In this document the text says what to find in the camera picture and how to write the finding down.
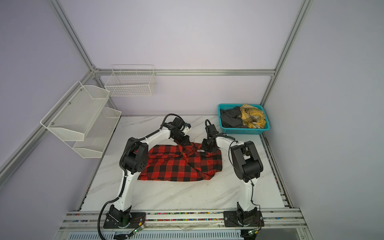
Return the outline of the red black plaid shirt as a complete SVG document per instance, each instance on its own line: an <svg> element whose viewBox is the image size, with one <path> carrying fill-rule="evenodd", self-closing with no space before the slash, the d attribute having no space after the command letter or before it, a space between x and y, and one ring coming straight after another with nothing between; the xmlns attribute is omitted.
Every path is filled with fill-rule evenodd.
<svg viewBox="0 0 384 240"><path fill-rule="evenodd" d="M147 167L140 181L198 182L209 181L223 169L220 150L207 152L202 144L189 146L156 145L149 151Z"/></svg>

